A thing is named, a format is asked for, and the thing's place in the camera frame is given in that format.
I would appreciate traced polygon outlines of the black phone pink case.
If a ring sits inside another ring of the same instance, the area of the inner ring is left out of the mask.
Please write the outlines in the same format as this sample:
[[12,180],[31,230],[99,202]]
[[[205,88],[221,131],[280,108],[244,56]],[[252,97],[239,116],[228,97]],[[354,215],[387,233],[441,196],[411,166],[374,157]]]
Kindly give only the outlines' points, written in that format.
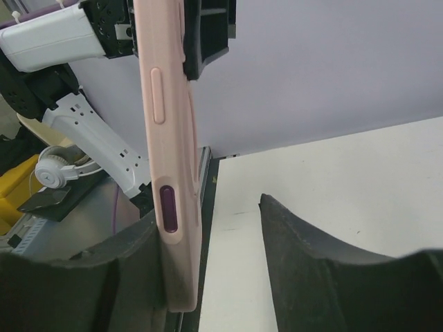
[[136,42],[156,224],[168,309],[198,302],[201,256],[199,157],[192,93],[183,72],[182,1],[135,1]]

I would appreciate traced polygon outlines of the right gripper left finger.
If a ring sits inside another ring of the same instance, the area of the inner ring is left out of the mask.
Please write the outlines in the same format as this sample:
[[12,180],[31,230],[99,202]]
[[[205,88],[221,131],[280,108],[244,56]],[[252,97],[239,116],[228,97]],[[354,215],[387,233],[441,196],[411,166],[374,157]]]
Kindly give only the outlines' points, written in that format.
[[155,213],[69,260],[1,254],[2,331],[163,331]]

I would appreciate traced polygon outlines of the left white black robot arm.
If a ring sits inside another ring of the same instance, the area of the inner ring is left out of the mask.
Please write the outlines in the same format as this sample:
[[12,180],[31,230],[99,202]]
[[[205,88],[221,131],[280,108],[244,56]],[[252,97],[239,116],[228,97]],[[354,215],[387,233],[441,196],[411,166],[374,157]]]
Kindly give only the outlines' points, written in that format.
[[59,131],[89,160],[56,149],[35,175],[47,188],[106,172],[137,207],[162,185],[199,199],[190,83],[228,52],[234,1],[56,1],[1,25],[1,95]]

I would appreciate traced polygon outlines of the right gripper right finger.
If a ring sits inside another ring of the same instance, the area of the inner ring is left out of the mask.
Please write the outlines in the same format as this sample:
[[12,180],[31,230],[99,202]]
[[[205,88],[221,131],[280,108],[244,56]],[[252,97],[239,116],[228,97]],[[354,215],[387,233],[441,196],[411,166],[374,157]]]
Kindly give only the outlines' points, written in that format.
[[259,203],[279,331],[441,331],[442,251],[399,258],[352,246],[293,214]]

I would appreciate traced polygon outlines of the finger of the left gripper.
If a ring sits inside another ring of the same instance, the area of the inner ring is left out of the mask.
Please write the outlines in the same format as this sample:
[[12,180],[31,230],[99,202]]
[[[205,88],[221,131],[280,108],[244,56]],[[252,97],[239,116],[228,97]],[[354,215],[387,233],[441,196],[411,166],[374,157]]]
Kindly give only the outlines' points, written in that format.
[[183,71],[198,80],[205,66],[225,55],[228,40],[236,38],[236,0],[187,0]]

